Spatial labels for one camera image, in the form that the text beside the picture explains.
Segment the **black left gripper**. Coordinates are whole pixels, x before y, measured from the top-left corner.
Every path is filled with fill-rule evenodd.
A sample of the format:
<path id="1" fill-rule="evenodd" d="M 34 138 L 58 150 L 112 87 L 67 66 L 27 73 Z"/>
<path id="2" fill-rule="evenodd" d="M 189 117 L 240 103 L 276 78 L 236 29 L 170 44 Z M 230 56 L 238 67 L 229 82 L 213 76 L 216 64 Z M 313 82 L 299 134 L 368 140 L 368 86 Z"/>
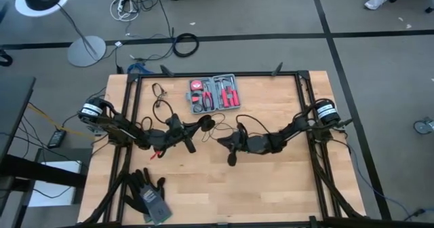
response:
<path id="1" fill-rule="evenodd" d="M 174 147 L 176 144 L 183 142 L 189 153 L 195 153 L 196 148 L 191 140 L 197 131 L 204 131 L 203 120 L 199 119 L 193 123 L 181 122 L 179 116 L 174 113 L 165 124 L 169 126 L 169 130 L 165 133 L 166 149 Z"/>

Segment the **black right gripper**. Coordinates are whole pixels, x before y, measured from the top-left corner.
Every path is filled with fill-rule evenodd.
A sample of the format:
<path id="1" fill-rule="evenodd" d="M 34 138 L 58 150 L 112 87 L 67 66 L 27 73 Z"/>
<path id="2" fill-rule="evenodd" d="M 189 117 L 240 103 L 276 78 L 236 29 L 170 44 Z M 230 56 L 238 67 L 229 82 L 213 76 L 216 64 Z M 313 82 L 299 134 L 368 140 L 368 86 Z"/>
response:
<path id="1" fill-rule="evenodd" d="M 248 136 L 248 131 L 242 123 L 237 124 L 237 129 L 230 136 L 218 138 L 217 142 L 229 150 L 227 158 L 229 166 L 236 165 L 238 151 L 259 154 L 254 148 L 254 138 Z"/>

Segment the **black cord spool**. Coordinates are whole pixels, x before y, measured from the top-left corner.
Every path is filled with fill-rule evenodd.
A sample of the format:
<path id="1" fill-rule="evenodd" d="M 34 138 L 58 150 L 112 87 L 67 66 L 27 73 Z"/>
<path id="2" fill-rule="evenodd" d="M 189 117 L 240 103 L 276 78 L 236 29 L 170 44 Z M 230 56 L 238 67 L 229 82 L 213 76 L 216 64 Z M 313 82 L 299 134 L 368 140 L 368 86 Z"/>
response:
<path id="1" fill-rule="evenodd" d="M 202 132 L 209 132 L 214 128 L 216 122 L 212 119 L 211 115 L 204 115 L 198 120 L 197 124 L 200 126 Z"/>

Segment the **grey plastic tool case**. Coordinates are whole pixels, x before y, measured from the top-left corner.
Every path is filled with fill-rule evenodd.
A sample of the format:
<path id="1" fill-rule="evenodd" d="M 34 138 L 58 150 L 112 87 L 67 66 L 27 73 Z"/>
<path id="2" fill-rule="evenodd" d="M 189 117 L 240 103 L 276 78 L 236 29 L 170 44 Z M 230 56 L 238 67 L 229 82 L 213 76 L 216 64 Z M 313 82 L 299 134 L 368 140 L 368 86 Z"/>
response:
<path id="1" fill-rule="evenodd" d="M 191 89 L 190 89 L 190 83 L 193 80 L 200 80 L 200 81 L 202 81 L 202 83 L 203 83 L 203 90 L 202 91 L 194 91 L 194 92 L 191 91 Z M 199 79 L 190 79 L 189 82 L 188 82 L 188 85 L 189 85 L 189 90 L 186 93 L 186 99 L 188 100 L 188 102 L 190 104 L 190 108 L 191 108 L 191 113 L 192 114 L 211 113 L 211 112 L 214 112 L 214 111 L 228 111 L 228 110 L 231 110 L 231 109 L 238 109 L 238 108 L 241 107 L 240 98 L 239 98 L 239 102 L 240 102 L 239 106 L 234 106 L 234 107 L 230 106 L 229 108 L 224 108 L 223 107 L 221 89 L 224 88 L 226 90 L 227 98 L 228 98 L 228 88 L 233 89 L 233 87 L 235 87 L 236 90 L 237 90 L 237 93 L 238 93 L 238 86 L 237 86 L 236 76 L 234 74 L 224 74 L 224 75 L 217 75 L 217 76 L 213 76 L 213 77 L 203 77 L 203 78 L 199 78 Z M 213 102 L 214 102 L 214 109 L 213 110 L 209 110 L 209 111 L 205 111 L 204 108 L 203 108 L 202 112 L 200 112 L 200 113 L 194 113 L 193 112 L 194 105 L 201 105 L 201 106 L 203 106 L 203 104 L 202 104 L 202 94 L 203 94 L 204 91 L 211 92 L 212 98 L 213 98 Z M 200 99 L 199 103 L 193 104 L 191 102 L 191 97 L 192 96 L 200 96 L 201 99 Z"/>

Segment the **clear safety glasses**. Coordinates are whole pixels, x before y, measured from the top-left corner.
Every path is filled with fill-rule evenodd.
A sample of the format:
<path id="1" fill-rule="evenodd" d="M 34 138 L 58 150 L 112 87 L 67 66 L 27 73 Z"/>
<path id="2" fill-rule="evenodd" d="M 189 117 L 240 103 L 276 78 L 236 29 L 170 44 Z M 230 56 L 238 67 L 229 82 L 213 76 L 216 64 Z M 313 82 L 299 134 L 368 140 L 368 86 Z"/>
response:
<path id="1" fill-rule="evenodd" d="M 166 90 L 159 83 L 153 83 L 151 89 L 158 100 L 162 100 L 167 95 Z"/>

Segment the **grey black work glove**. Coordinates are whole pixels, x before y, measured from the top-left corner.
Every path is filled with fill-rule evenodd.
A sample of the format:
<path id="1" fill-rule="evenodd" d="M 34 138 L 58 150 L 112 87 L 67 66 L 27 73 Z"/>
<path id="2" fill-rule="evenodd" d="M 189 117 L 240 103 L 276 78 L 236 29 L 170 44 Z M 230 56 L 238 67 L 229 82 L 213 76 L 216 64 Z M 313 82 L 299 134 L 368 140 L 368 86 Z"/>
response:
<path id="1" fill-rule="evenodd" d="M 165 178 L 161 177 L 156 184 L 152 182 L 147 168 L 137 169 L 134 178 L 138 188 L 140 201 L 147 209 L 148 215 L 155 225 L 160 225 L 172 215 L 168 204 L 165 202 Z"/>
<path id="2" fill-rule="evenodd" d="M 130 189 L 130 195 L 123 197 L 124 202 L 134 210 L 149 217 L 149 211 L 141 198 L 140 191 L 146 184 L 141 171 L 137 170 L 125 176 L 125 183 Z"/>

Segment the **floor lamp with round base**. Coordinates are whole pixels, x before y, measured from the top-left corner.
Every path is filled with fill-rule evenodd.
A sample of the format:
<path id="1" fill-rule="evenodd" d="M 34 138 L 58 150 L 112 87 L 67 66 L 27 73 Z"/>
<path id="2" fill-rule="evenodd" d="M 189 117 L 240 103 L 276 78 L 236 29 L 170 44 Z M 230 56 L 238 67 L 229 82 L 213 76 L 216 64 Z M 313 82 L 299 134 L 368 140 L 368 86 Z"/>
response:
<path id="1" fill-rule="evenodd" d="M 40 18 L 61 12 L 78 34 L 78 40 L 72 42 L 67 51 L 67 59 L 75 67 L 90 67 L 103 59 L 106 43 L 98 36 L 85 36 L 64 6 L 68 0 L 15 0 L 15 9 L 23 16 Z"/>

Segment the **black power adapter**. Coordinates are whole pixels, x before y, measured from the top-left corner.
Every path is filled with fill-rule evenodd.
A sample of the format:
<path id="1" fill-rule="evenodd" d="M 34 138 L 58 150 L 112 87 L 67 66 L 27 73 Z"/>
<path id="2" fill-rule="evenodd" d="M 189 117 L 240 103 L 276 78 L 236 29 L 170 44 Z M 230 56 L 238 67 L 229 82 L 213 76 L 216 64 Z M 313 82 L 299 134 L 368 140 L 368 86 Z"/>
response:
<path id="1" fill-rule="evenodd" d="M 66 136 L 65 130 L 55 130 L 49 142 L 47 143 L 47 148 L 55 149 L 61 147 L 65 136 Z"/>

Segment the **white power strip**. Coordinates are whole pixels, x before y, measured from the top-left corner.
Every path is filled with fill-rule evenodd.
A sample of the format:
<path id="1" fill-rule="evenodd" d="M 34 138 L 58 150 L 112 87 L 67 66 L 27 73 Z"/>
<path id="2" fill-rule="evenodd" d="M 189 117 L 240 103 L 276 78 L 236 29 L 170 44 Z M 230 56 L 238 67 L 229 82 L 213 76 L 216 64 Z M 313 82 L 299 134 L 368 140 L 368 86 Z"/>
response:
<path id="1" fill-rule="evenodd" d="M 109 12 L 116 21 L 131 22 L 137 19 L 140 11 L 132 0 L 113 0 Z"/>

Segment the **black desk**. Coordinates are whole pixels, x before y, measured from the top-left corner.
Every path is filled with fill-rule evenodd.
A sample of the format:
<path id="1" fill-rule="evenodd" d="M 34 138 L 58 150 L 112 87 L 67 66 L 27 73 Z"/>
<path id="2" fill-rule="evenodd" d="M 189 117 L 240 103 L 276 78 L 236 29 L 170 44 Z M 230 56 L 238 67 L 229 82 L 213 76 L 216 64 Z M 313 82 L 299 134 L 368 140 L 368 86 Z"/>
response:
<path id="1" fill-rule="evenodd" d="M 0 75 L 0 177 L 84 187 L 86 175 L 46 166 L 8 153 L 35 84 L 34 77 Z"/>

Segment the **grey caster wheel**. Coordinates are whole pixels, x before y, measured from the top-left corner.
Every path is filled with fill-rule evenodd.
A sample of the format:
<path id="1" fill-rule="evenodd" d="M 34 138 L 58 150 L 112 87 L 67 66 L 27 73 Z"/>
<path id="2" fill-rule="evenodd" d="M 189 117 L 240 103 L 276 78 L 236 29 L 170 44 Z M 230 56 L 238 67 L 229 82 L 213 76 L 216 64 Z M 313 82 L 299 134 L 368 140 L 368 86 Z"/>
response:
<path id="1" fill-rule="evenodd" d="M 434 132 L 434 119 L 426 117 L 422 120 L 415 121 L 413 124 L 414 130 L 419 134 L 430 134 Z"/>

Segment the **red-handled pliers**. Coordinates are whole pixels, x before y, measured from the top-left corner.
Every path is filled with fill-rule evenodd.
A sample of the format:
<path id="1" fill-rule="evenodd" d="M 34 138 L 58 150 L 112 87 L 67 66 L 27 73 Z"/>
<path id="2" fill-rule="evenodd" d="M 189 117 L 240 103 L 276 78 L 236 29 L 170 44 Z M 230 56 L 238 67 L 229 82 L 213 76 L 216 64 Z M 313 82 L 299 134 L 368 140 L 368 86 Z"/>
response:
<path id="1" fill-rule="evenodd" d="M 202 104 L 205 111 L 214 109 L 212 94 L 209 91 L 204 91 L 202 94 Z"/>

